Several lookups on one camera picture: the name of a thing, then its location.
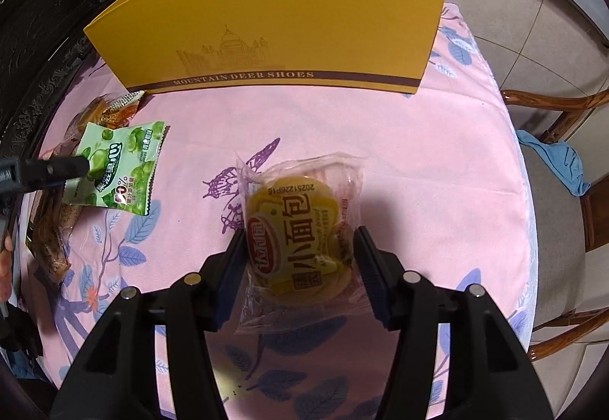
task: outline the pink tablecloth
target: pink tablecloth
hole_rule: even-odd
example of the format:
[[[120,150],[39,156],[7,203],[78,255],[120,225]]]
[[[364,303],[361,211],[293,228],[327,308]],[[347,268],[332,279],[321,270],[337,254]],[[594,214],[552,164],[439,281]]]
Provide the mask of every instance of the pink tablecloth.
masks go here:
[[[115,91],[124,88],[102,62],[82,74],[43,150],[60,141],[94,96]],[[306,86],[192,90],[151,97],[133,124],[156,120],[164,120],[169,132],[150,216],[85,208],[70,239],[72,270],[59,295],[35,263],[22,258],[27,302],[57,385],[122,287],[167,287],[226,248],[241,221],[237,154],[256,156],[260,170],[338,150],[365,157],[362,216],[379,247],[436,285],[464,288],[481,281],[528,341],[536,249],[528,180],[506,107],[455,5],[445,7],[414,96]],[[266,337],[233,335],[237,316],[233,312],[209,337],[231,419],[373,417],[397,335],[372,315],[340,316]],[[159,328],[156,366],[161,407],[171,412],[163,334]],[[443,409],[447,343],[443,328],[431,416]]]

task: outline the purple butterfly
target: purple butterfly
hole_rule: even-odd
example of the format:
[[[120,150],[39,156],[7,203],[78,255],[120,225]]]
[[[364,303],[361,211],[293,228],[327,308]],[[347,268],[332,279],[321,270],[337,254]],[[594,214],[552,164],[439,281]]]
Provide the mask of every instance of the purple butterfly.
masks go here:
[[[271,143],[264,147],[260,152],[255,153],[246,164],[254,171],[258,171],[260,167],[267,161],[270,154],[277,148],[279,138],[275,138]],[[230,167],[224,169],[211,181],[203,181],[209,188],[208,192],[203,195],[203,198],[211,196],[212,198],[220,198],[221,196],[230,196],[228,202],[224,206],[220,220],[222,221],[222,234],[227,229],[238,229],[243,226],[243,209],[239,199],[239,186],[237,184],[237,168]]]

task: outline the snack package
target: snack package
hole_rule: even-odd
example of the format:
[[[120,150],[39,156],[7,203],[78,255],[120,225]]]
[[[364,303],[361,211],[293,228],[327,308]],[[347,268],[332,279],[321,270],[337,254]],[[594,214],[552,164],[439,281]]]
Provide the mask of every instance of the snack package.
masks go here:
[[[238,333],[285,332],[370,310],[353,259],[361,159],[335,153],[258,174],[238,165],[250,261]]]
[[[78,113],[66,129],[62,143],[41,158],[67,157],[74,153],[87,123],[108,128],[129,124],[138,110],[143,91],[97,97]],[[82,211],[81,205],[62,203],[63,186],[35,193],[26,233],[26,245],[51,281],[62,282],[70,264],[68,239]]]
[[[164,133],[162,121],[115,130],[88,123],[76,155],[89,159],[89,173],[66,181],[63,201],[148,215]]]

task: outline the yellow label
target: yellow label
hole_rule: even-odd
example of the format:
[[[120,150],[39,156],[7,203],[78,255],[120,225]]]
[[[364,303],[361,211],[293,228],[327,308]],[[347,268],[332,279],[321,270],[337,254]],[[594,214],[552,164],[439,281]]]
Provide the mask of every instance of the yellow label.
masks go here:
[[[247,202],[250,256],[260,282],[276,295],[315,288],[345,271],[336,228],[339,205],[325,184],[277,180]]]

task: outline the blue cloth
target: blue cloth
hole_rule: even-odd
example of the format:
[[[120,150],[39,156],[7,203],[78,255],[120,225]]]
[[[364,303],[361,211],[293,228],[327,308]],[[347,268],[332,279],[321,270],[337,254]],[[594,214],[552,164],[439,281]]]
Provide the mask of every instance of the blue cloth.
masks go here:
[[[558,143],[541,143],[530,133],[517,130],[518,141],[531,147],[546,163],[556,177],[574,196],[582,196],[590,187],[583,180],[583,164],[577,152],[564,141]]]

